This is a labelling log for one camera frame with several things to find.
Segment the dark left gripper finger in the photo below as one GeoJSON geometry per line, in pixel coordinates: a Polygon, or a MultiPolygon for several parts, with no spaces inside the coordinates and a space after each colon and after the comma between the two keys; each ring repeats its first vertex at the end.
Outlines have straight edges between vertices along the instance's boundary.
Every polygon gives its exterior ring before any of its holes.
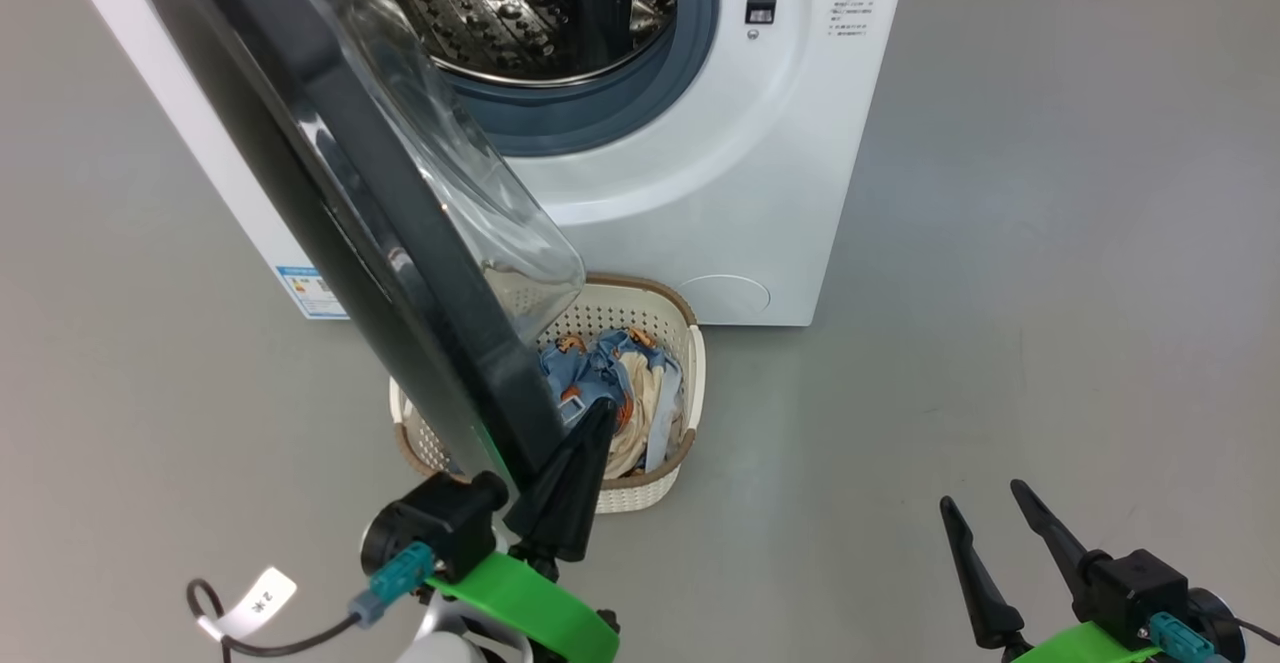
{"type": "Polygon", "coordinates": [[[520,490],[504,517],[506,527],[517,538],[526,538],[556,513],[557,486],[563,474],[563,445],[535,474],[532,481],[520,490]]]}
{"type": "Polygon", "coordinates": [[[532,561],[585,558],[617,417],[614,401],[594,401],[540,471],[529,491],[532,561]]]}

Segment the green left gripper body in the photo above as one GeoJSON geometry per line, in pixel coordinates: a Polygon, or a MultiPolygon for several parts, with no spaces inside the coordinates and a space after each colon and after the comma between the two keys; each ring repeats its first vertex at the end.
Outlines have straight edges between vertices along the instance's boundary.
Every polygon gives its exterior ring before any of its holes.
{"type": "Polygon", "coordinates": [[[497,547],[457,584],[436,577],[434,563],[425,663],[500,663],[488,643],[513,649],[517,663],[614,663],[616,617],[562,587],[558,561],[532,561],[529,541],[497,547]]]}

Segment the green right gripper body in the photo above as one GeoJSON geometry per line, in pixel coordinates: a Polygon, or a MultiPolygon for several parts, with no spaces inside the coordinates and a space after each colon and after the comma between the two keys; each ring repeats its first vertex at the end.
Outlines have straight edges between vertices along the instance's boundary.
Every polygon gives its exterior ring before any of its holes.
{"type": "Polygon", "coordinates": [[[1001,630],[1001,663],[1146,663],[1164,650],[1142,637],[1132,625],[1080,623],[1039,645],[1020,631],[1001,630]]]}

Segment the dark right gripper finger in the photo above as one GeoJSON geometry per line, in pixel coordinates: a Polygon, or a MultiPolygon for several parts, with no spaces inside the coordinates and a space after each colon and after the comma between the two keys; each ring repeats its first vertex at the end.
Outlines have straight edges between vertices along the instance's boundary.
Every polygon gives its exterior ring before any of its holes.
{"type": "Polygon", "coordinates": [[[1024,480],[1012,480],[1010,490],[1028,526],[1050,550],[1071,595],[1073,614],[1080,622],[1093,619],[1096,604],[1091,593],[1091,570],[1107,561],[1108,553],[1087,550],[1024,480]]]}
{"type": "Polygon", "coordinates": [[[984,650],[1027,650],[1020,612],[1009,605],[977,554],[974,535],[951,497],[940,499],[948,549],[963,591],[975,645],[984,650]]]}

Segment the blue cartoon print garment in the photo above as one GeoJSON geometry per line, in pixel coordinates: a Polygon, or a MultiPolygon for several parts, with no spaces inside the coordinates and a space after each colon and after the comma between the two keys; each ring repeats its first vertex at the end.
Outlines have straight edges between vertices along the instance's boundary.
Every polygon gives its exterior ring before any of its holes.
{"type": "MultiPolygon", "coordinates": [[[[648,332],[627,326],[627,329],[599,332],[590,340],[575,335],[562,337],[543,349],[541,371],[552,393],[561,401],[561,410],[568,429],[573,427],[580,413],[585,412],[599,398],[611,398],[617,404],[617,429],[625,397],[618,379],[611,372],[607,357],[614,349],[623,347],[663,348],[648,332]]],[[[685,413],[672,435],[675,451],[667,462],[675,458],[678,449],[680,439],[684,435],[684,419],[685,413]]]]}

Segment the black washing machine door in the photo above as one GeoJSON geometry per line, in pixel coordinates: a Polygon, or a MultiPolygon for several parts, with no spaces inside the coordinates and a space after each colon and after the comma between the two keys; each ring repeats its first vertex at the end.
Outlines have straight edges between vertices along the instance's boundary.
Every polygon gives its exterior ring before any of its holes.
{"type": "Polygon", "coordinates": [[[220,125],[461,470],[536,486],[536,343],[585,266],[393,0],[151,0],[220,125]]]}

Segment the white front-load washing machine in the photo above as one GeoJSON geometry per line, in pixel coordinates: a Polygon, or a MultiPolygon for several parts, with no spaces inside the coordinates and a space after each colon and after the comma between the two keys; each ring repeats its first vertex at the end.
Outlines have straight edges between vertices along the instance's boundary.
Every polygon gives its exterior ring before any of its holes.
{"type": "Polygon", "coordinates": [[[659,119],[503,156],[590,274],[749,276],[771,293],[756,325],[809,325],[897,3],[719,0],[707,61],[659,119]]]}

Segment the stainless steel washing machine drum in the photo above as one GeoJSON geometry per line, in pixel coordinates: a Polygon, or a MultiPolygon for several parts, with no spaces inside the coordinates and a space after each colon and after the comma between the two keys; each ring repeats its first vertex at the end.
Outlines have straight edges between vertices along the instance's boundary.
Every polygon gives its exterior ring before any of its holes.
{"type": "Polygon", "coordinates": [[[622,69],[672,24],[677,0],[394,0],[438,67],[521,88],[622,69]]]}

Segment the cream perforated laundry basket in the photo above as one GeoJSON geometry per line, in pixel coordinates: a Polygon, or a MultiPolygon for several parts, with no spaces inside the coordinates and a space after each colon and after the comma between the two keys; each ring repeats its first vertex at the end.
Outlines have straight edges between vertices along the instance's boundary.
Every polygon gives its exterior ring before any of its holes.
{"type": "Polygon", "coordinates": [[[545,349],[566,337],[591,344],[613,329],[636,329],[645,340],[654,340],[669,362],[663,370],[678,370],[681,376],[677,390],[660,394],[675,404],[669,425],[654,422],[646,436],[655,466],[607,480],[596,504],[599,515],[644,511],[667,495],[698,436],[707,390],[707,349],[692,308],[676,291],[658,283],[594,276],[538,346],[545,349]]]}

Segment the round white filter cover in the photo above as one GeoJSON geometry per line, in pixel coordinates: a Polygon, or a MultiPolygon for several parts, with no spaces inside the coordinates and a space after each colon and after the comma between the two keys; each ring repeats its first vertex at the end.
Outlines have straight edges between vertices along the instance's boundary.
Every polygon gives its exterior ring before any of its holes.
{"type": "Polygon", "coordinates": [[[748,326],[756,325],[771,305],[765,285],[727,274],[694,276],[676,288],[689,303],[700,324],[748,326]]]}

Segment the blue energy label sticker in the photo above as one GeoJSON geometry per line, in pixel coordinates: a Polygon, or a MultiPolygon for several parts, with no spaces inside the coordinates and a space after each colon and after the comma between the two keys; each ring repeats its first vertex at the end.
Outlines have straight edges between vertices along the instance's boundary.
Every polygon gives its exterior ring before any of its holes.
{"type": "Polygon", "coordinates": [[[316,268],[276,266],[275,271],[307,320],[349,320],[316,268]]]}

